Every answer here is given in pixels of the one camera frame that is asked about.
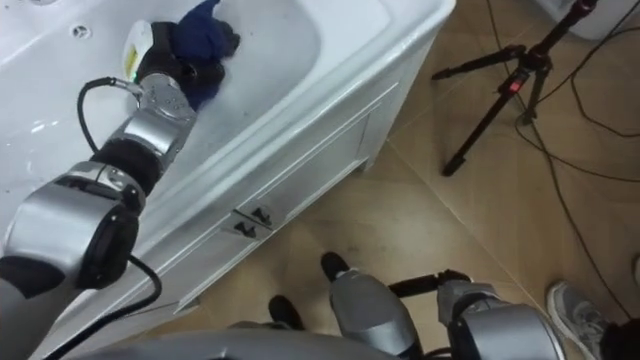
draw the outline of person's foot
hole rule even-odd
[[[601,360],[600,341],[609,322],[578,290],[562,281],[547,293],[547,311],[558,329],[587,360]]]
[[[276,295],[269,301],[269,315],[275,323],[284,324],[291,330],[304,330],[298,310],[282,295]]]

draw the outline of gray sneaker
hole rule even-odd
[[[600,341],[609,322],[587,298],[562,281],[547,293],[547,311],[558,329],[575,342],[587,360],[601,360]]]

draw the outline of black tripod leg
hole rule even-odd
[[[485,130],[491,125],[493,120],[495,120],[498,113],[509,103],[509,100],[513,98],[515,94],[520,91],[520,88],[529,78],[529,73],[526,71],[520,70],[520,68],[516,69],[516,71],[509,76],[509,78],[500,86],[500,97],[498,100],[491,106],[487,114],[482,118],[478,126],[473,130],[471,135],[467,138],[467,140],[462,144],[460,149],[456,152],[456,154],[449,160],[449,162],[444,166],[442,170],[443,176],[451,176],[453,175],[462,164],[465,162],[464,156],[471,150],[471,147],[478,141],[480,136],[484,133]]]
[[[542,94],[542,89],[544,88],[544,83],[549,76],[549,72],[549,67],[545,67],[544,69],[536,72],[536,80],[533,83],[533,90],[531,90],[529,105],[527,106],[522,118],[523,125],[531,125],[533,119],[538,117],[536,114],[536,106],[538,105],[538,102],[540,102],[540,95]]]
[[[460,66],[454,67],[453,69],[446,68],[442,71],[438,71],[431,77],[431,80],[446,79],[460,73],[466,73],[473,70],[482,69],[487,66],[492,66],[495,64],[511,61],[513,59],[517,59],[520,56],[524,55],[526,51],[527,51],[527,48],[523,45],[510,45],[493,54],[489,54],[481,58],[468,61]]]

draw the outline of yellow label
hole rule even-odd
[[[129,54],[127,55],[127,59],[125,60],[125,64],[124,64],[124,71],[128,79],[131,79],[131,71],[133,70],[133,65],[136,63],[137,60],[138,60],[138,52],[136,51],[135,46],[132,46],[131,50],[129,50]]]

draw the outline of tile floor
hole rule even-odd
[[[532,1],[493,0],[503,43],[528,45],[553,25]],[[634,35],[628,35],[629,41]],[[640,102],[629,79],[640,78],[625,39],[596,55],[578,86],[588,110],[624,131],[640,131]],[[554,50],[549,86],[568,74],[591,43],[568,37]],[[484,0],[460,0],[438,37],[376,165],[331,190],[202,297],[191,315],[144,336],[266,321],[277,293],[290,297],[309,328],[335,333],[320,255],[333,250],[385,282],[458,269],[493,283],[510,301],[544,308],[545,289],[566,278],[615,320],[623,320],[595,277],[560,207],[545,158],[519,139],[512,102],[453,178],[439,170],[495,100],[502,67],[438,83],[434,70],[491,51]],[[528,95],[529,89],[523,91]],[[584,121],[569,87],[538,109],[550,150],[580,166],[640,178],[640,141],[621,140]],[[533,136],[530,129],[525,135]],[[640,185],[602,180],[556,165],[584,240],[624,305],[640,315],[631,261],[640,253]],[[249,288],[249,282],[262,284]],[[407,301],[426,349],[446,344],[432,296]],[[570,354],[575,350],[568,347]]]

